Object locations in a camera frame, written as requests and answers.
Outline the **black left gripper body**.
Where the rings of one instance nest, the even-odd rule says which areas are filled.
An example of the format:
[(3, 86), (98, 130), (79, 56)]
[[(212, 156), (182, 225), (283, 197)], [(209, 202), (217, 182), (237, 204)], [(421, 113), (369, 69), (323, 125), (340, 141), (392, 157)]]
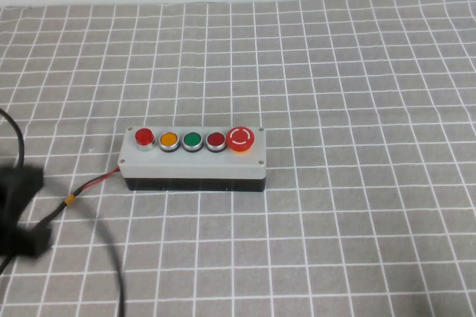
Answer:
[(18, 221), (11, 211), (10, 200), (18, 182), (18, 173), (16, 167), (1, 168), (1, 256), (10, 255), (16, 249), (13, 241), (18, 231)]

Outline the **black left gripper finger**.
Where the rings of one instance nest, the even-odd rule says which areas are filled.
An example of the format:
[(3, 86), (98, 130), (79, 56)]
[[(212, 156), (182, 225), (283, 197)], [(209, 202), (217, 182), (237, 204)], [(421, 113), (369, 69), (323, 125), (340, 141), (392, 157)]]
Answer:
[(24, 257), (40, 257), (51, 246), (51, 227), (49, 225), (37, 225), (33, 228), (21, 229), (17, 255)]
[(44, 187), (44, 170), (34, 165), (13, 169), (13, 187), (10, 198), (13, 202), (28, 204)]

